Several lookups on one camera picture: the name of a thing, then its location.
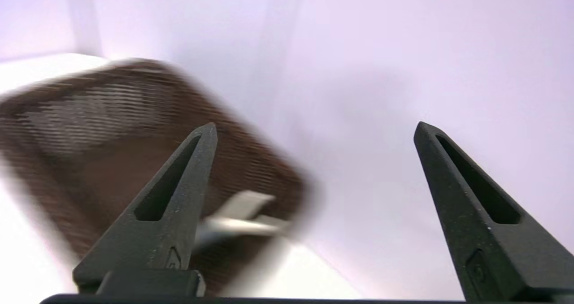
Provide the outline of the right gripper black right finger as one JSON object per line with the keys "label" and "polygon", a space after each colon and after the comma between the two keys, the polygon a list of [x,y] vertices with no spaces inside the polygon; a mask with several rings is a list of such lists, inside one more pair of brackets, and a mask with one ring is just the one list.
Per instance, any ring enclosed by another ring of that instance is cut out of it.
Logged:
{"label": "right gripper black right finger", "polygon": [[572,253],[442,130],[413,139],[465,299],[572,301]]}

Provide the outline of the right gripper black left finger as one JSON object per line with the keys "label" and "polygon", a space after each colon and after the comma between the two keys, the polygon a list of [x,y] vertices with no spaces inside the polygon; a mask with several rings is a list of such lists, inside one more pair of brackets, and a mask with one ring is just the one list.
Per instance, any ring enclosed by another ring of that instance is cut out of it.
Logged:
{"label": "right gripper black left finger", "polygon": [[74,268],[80,292],[112,271],[188,268],[217,142],[214,123],[188,135]]}

